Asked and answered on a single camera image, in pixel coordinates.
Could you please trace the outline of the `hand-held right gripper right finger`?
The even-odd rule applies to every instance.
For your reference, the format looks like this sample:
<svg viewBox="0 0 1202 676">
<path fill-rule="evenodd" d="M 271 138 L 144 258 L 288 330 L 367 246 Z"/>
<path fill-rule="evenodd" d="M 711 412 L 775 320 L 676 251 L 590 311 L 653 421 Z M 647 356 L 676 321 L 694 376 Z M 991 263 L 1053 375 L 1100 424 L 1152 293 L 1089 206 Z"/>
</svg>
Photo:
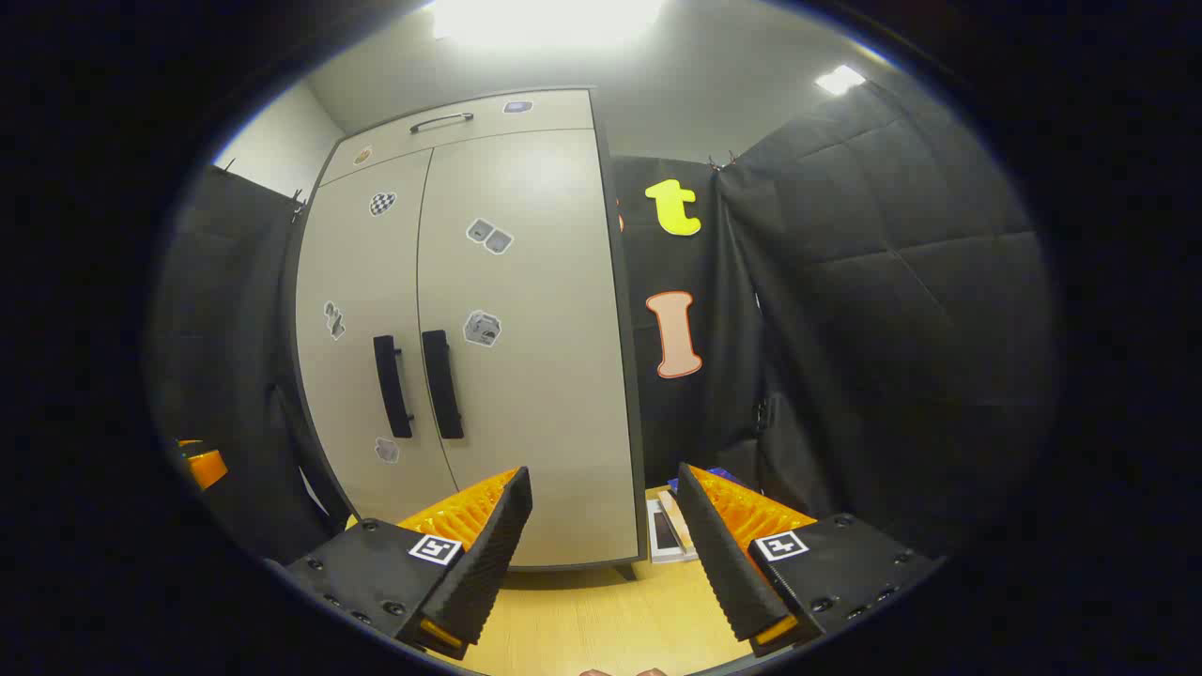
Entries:
<svg viewBox="0 0 1202 676">
<path fill-rule="evenodd" d="M 686 463 L 676 503 L 718 606 L 757 657 L 859 625 L 944 565 L 858 516 L 815 518 Z"/>
</svg>

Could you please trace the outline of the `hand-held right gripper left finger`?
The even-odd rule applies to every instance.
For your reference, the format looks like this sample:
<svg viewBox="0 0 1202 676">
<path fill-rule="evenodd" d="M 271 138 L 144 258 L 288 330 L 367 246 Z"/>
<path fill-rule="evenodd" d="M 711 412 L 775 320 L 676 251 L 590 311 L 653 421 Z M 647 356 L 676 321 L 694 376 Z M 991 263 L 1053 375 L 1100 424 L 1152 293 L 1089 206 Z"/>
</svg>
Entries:
<svg viewBox="0 0 1202 676">
<path fill-rule="evenodd" d="M 484 633 L 532 512 L 528 468 L 403 518 L 358 518 L 282 567 L 282 581 L 387 640 L 460 660 Z"/>
</svg>

